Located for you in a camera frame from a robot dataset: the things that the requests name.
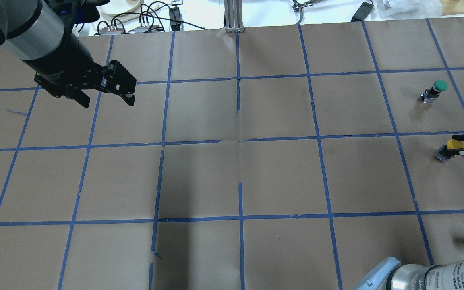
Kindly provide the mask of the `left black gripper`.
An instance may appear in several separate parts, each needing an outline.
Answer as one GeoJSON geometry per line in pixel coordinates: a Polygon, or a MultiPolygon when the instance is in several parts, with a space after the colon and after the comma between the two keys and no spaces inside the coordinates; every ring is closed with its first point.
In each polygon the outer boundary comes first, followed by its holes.
{"type": "Polygon", "coordinates": [[[35,70],[35,81],[53,97],[66,97],[88,108],[91,99],[83,90],[96,89],[121,97],[128,106],[135,104],[137,79],[133,74],[117,60],[106,66],[97,64],[74,34],[65,34],[48,55],[24,63],[35,70]]]}

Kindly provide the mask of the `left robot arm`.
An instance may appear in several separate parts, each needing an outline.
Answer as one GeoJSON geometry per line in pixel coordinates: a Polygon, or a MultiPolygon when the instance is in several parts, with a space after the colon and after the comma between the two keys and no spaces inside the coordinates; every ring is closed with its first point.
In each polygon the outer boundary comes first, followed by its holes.
{"type": "Polygon", "coordinates": [[[0,0],[0,46],[35,71],[35,82],[55,98],[87,108],[93,89],[134,106],[136,78],[117,60],[98,64],[73,33],[99,19],[106,0],[0,0]]]}

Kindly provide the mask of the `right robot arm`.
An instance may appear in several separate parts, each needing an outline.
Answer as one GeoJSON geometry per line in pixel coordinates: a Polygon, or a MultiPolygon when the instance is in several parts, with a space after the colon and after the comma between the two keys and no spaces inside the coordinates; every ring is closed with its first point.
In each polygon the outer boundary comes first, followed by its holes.
{"type": "MultiPolygon", "coordinates": [[[[464,157],[464,133],[453,135],[436,152],[445,162],[455,156],[464,157]]],[[[357,290],[464,290],[464,260],[446,265],[424,267],[403,265],[395,257],[387,257],[356,285],[357,290]]]]}

